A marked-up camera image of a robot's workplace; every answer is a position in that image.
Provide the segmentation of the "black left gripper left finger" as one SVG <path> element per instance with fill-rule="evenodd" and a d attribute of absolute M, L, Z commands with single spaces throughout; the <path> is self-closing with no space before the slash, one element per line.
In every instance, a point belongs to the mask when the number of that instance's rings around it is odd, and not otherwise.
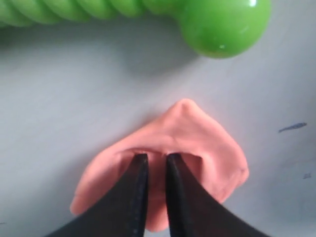
<path fill-rule="evenodd" d="M 148 156 L 135 155 L 122 177 L 99 201 L 49 237 L 142 237 L 148 174 Z"/>

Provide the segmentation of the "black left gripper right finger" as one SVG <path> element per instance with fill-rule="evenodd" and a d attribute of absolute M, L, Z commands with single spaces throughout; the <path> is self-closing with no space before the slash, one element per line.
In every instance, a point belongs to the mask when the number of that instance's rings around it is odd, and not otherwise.
<path fill-rule="evenodd" d="M 172 237 L 264 237 L 216 201 L 178 153 L 166 158 L 166 203 Z"/>

